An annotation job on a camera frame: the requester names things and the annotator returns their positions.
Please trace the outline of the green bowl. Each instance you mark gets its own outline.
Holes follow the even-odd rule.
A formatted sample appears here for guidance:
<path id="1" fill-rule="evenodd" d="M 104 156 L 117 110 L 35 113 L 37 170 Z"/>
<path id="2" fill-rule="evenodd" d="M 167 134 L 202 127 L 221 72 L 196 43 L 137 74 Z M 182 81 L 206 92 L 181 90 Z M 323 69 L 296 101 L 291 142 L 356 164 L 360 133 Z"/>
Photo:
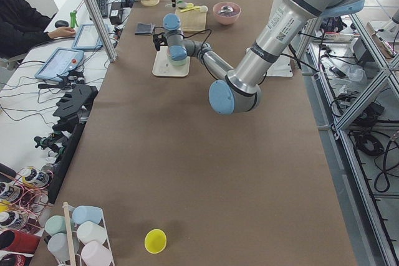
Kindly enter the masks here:
<path id="1" fill-rule="evenodd" d="M 182 66 L 187 62 L 187 57 L 181 60 L 173 60 L 169 50 L 166 51 L 166 56 L 168 58 L 169 63 L 175 67 Z"/>

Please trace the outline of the large pink bowl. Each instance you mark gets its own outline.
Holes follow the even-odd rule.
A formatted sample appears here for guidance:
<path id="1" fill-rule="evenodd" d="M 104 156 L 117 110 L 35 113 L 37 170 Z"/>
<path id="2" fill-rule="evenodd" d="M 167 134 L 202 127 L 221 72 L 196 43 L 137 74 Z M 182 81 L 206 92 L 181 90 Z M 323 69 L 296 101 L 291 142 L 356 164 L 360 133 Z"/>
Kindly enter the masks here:
<path id="1" fill-rule="evenodd" d="M 218 2 L 213 6 L 213 15 L 222 25 L 234 24 L 241 15 L 241 7 L 234 2 Z"/>

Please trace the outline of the grey folded cloth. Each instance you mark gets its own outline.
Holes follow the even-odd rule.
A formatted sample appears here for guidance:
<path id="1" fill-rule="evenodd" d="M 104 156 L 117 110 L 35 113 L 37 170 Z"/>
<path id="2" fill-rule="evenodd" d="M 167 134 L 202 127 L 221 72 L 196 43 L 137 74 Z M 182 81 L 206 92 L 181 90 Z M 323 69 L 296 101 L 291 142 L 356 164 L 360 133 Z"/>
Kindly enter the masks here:
<path id="1" fill-rule="evenodd" d="M 138 22 L 135 29 L 136 36 L 150 36 L 153 34 L 155 25 L 153 23 Z"/>

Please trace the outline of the cream rabbit tray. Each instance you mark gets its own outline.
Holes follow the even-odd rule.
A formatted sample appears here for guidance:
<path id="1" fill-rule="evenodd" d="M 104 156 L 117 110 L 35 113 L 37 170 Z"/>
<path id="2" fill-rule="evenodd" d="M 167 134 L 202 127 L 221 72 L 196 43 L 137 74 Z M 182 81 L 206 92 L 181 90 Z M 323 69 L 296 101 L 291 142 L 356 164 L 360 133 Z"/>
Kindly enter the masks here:
<path id="1" fill-rule="evenodd" d="M 152 74 L 156 77 L 186 77 L 190 71 L 190 57 L 187 58 L 187 62 L 184 65 L 175 67 L 168 61 L 166 56 L 167 50 L 166 46 L 162 46 L 161 50 L 156 53 Z"/>

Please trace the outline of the wooden cutting board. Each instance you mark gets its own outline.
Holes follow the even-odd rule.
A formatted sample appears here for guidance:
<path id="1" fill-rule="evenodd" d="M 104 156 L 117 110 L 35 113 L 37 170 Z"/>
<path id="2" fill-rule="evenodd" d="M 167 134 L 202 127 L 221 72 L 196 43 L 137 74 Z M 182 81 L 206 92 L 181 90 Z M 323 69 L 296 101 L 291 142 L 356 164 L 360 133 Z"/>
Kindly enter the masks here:
<path id="1" fill-rule="evenodd" d="M 180 28 L 183 32 L 199 32 L 206 29 L 206 12 L 199 10 L 181 12 L 176 9 L 175 14 L 180 18 Z"/>

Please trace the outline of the blue teach pendant far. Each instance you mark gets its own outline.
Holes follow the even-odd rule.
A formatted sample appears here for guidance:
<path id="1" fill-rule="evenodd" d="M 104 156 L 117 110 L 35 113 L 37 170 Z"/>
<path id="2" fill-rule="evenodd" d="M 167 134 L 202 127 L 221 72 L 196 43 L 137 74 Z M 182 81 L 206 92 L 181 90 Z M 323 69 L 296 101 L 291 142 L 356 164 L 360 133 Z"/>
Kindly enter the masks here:
<path id="1" fill-rule="evenodd" d="M 101 38 L 94 24 L 82 24 L 75 35 L 72 49 L 92 51 L 103 46 Z"/>

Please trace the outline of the blue teach pendant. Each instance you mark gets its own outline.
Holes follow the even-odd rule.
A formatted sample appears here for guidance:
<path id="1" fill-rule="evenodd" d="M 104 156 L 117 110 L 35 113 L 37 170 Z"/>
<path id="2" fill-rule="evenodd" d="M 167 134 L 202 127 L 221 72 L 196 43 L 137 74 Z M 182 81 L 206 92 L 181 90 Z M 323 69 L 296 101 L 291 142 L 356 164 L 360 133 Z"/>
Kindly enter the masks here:
<path id="1" fill-rule="evenodd" d="M 72 49 L 92 51 L 103 46 L 101 38 L 94 24 L 82 24 L 75 35 Z"/>
<path id="2" fill-rule="evenodd" d="M 82 59 L 84 51 L 58 47 L 36 72 L 35 78 L 61 82 L 62 77 L 68 76 L 75 70 Z"/>

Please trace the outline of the blue teach pendant near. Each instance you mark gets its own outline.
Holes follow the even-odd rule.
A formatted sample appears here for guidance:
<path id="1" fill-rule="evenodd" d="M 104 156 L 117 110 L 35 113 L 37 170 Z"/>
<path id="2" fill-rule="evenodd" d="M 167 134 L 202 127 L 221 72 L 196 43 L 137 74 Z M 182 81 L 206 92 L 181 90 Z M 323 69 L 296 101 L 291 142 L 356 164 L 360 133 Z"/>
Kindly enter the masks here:
<path id="1" fill-rule="evenodd" d="M 84 51 L 58 47 L 36 72 L 35 78 L 61 82 L 62 77 L 68 76 L 75 70 L 82 59 Z"/>

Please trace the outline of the person in black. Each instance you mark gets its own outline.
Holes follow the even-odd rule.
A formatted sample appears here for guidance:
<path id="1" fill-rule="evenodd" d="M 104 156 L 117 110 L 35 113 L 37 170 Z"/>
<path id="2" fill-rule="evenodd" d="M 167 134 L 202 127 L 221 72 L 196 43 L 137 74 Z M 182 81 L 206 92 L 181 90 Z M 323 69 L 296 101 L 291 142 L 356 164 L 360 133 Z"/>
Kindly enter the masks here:
<path id="1" fill-rule="evenodd" d="M 39 44 L 75 34 L 68 26 L 46 31 L 51 20 L 25 0 L 1 0 L 1 54 L 22 55 Z"/>

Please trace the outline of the blue plastic cup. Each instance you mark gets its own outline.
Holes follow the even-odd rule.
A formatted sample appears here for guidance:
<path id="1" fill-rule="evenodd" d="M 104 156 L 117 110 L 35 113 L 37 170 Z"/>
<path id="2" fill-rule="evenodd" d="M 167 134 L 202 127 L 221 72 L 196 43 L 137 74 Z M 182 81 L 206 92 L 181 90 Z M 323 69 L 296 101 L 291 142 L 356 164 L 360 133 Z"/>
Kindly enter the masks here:
<path id="1" fill-rule="evenodd" d="M 99 224 L 102 219 L 102 209 L 95 206 L 78 206 L 72 212 L 72 220 L 81 225 L 90 221 Z"/>

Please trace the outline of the yellow plastic cup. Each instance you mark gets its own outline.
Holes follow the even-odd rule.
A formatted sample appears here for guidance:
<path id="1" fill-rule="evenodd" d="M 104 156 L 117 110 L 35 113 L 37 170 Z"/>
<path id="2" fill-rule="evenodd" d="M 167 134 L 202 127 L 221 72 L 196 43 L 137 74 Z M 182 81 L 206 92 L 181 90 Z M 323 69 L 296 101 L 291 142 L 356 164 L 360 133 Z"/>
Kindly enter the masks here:
<path id="1" fill-rule="evenodd" d="M 147 252 L 159 254 L 167 245 L 166 234 L 161 229 L 152 229 L 147 233 L 144 240 L 144 246 Z"/>

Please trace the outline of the white plastic cup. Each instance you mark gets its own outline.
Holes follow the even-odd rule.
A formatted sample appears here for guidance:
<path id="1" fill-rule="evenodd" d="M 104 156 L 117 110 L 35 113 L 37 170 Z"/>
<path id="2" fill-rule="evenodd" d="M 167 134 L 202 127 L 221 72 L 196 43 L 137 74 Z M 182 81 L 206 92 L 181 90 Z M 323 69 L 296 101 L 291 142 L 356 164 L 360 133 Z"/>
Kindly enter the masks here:
<path id="1" fill-rule="evenodd" d="M 77 238 L 83 244 L 88 244 L 91 241 L 97 241 L 100 244 L 104 244 L 107 240 L 107 231 L 104 227 L 94 222 L 86 221 L 79 225 L 77 229 Z"/>

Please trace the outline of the green plastic cup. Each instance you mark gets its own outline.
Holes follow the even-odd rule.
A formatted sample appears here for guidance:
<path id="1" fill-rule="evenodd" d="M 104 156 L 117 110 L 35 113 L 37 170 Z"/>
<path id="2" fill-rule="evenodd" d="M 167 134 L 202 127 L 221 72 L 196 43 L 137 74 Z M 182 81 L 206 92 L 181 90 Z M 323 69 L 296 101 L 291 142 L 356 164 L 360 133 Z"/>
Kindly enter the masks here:
<path id="1" fill-rule="evenodd" d="M 45 223 L 44 230 L 51 236 L 58 233 L 66 233 L 67 226 L 65 222 L 65 217 L 55 215 L 48 218 Z"/>

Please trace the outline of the pink plastic cup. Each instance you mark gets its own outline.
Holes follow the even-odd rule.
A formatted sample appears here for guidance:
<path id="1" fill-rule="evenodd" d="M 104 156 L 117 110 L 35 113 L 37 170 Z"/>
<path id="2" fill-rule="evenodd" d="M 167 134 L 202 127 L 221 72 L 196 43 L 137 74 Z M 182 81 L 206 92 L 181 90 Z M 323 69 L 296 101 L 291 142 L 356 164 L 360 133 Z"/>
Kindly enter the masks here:
<path id="1" fill-rule="evenodd" d="M 112 262 L 111 251 L 97 241 L 85 244 L 81 256 L 88 266 L 109 266 Z"/>

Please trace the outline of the grey plastic cup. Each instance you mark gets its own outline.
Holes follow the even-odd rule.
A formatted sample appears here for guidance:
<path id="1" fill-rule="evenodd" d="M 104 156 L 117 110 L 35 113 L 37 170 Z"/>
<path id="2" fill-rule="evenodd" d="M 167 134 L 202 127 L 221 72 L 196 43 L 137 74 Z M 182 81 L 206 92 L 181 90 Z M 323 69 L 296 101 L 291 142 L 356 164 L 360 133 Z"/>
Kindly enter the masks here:
<path id="1" fill-rule="evenodd" d="M 60 261 L 70 260 L 67 234 L 60 232 L 54 234 L 47 243 L 48 251 Z"/>

